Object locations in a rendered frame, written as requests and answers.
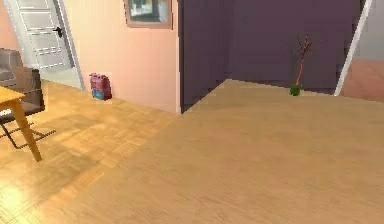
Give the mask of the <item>framed wall picture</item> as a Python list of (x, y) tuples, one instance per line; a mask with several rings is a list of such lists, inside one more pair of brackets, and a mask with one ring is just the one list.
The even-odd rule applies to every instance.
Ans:
[(173, 29), (172, 0), (124, 0), (130, 28)]

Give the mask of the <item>brown chair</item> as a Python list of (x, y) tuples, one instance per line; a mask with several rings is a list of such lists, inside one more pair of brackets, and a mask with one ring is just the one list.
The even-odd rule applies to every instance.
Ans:
[[(21, 105), (26, 116), (30, 116), (45, 110), (43, 92), (41, 87), (41, 78), (38, 69), (16, 66), (14, 68), (15, 84), (8, 85), (8, 88), (25, 95), (21, 99)], [(9, 131), (5, 124), (14, 121), (10, 109), (0, 112), (0, 126), (4, 133), (0, 138), (7, 137), (15, 149), (22, 149), (27, 146), (27, 143), (18, 146), (11, 134), (20, 131), (20, 128)]]

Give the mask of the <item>brown sofa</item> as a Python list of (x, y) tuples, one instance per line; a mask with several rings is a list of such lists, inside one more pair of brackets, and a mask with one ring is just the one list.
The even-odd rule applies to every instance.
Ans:
[(20, 53), (17, 50), (0, 48), (0, 82), (13, 80), (16, 66), (23, 66)]

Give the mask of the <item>pink and blue box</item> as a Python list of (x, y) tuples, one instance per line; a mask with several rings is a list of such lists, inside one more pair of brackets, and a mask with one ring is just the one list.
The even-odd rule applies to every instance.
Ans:
[(112, 98), (110, 81), (106, 75), (91, 73), (89, 77), (94, 98), (104, 101)]

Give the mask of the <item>white panelled room door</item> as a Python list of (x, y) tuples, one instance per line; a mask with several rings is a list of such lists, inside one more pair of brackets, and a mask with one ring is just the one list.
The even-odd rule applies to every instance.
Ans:
[[(73, 67), (57, 0), (3, 0), (28, 67), (61, 72)], [(63, 37), (53, 31), (63, 30)]]

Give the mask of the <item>bare twig plant green pot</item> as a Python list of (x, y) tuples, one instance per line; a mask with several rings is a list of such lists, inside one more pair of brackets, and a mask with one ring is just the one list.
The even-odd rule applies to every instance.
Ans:
[(299, 71), (295, 80), (295, 83), (291, 86), (289, 94), (291, 96), (299, 96), (302, 88), (302, 84), (300, 83), (301, 76), (303, 74), (303, 67), (304, 67), (304, 59), (305, 55), (311, 50), (312, 43), (308, 40), (309, 35), (306, 34), (304, 41), (301, 42), (299, 37), (296, 37), (297, 43), (299, 45), (299, 57), (300, 57), (300, 64), (299, 64)]

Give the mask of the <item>wooden table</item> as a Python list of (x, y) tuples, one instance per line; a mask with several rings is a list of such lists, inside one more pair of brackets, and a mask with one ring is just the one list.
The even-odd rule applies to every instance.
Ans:
[(33, 137), (32, 130), (28, 124), (24, 110), (22, 108), (21, 99), (24, 97), (23, 93), (1, 87), (0, 86), (0, 111), (10, 109), (13, 117), (15, 118), (18, 127), (20, 128), (27, 145), (37, 162), (42, 160), (36, 140)]

